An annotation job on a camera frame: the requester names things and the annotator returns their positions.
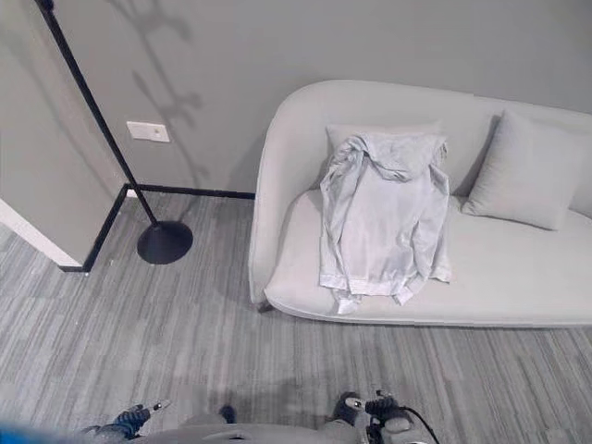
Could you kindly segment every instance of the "black round base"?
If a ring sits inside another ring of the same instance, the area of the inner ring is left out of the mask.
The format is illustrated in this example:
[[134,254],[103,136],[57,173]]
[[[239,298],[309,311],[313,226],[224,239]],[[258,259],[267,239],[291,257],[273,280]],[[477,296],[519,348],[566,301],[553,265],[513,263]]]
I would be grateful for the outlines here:
[[138,239],[138,254],[149,264],[170,264],[189,251],[193,244],[191,230],[174,220],[148,227]]

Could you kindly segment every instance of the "sofa cushion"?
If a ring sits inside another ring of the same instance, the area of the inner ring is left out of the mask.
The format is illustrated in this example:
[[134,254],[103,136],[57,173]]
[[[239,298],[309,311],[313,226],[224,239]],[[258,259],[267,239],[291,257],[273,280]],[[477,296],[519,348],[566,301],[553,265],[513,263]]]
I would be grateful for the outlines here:
[[592,220],[568,212],[561,231],[471,217],[450,199],[450,284],[429,281],[404,306],[366,297],[353,314],[334,314],[318,285],[322,198],[308,191],[286,216],[279,259],[265,295],[303,317],[379,324],[543,327],[592,324]]

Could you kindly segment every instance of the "jacket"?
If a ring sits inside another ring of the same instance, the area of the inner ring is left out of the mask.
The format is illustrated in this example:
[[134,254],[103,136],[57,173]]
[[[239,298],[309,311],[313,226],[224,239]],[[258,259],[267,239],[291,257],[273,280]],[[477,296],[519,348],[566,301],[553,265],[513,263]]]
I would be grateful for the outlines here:
[[403,305],[429,278],[450,281],[445,155],[437,134],[365,133],[335,149],[321,182],[319,284],[333,290],[339,314],[363,296]]

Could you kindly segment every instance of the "sofa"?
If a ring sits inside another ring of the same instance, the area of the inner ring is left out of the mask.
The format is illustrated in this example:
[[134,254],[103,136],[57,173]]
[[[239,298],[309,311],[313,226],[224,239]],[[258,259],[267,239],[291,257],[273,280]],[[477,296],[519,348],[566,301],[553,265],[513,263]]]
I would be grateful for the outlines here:
[[[469,327],[592,325],[592,155],[560,230],[469,216],[475,183],[504,110],[590,131],[592,116],[398,84],[331,80],[290,95],[267,132],[249,254],[252,302],[334,322]],[[415,125],[439,120],[448,137],[450,284],[430,280],[403,306],[366,297],[339,315],[318,285],[321,195],[331,124]],[[592,151],[592,135],[589,143]]]

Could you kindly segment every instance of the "throw pillow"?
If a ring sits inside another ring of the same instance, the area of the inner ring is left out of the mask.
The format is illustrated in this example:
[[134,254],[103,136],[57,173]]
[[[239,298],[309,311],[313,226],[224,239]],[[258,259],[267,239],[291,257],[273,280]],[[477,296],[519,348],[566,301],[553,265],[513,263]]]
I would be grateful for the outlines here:
[[412,125],[405,127],[382,127],[372,125],[328,125],[327,134],[333,148],[344,143],[348,137],[362,133],[380,134],[441,134],[441,122],[434,122],[424,125]]
[[559,229],[588,140],[585,134],[504,112],[462,212]]

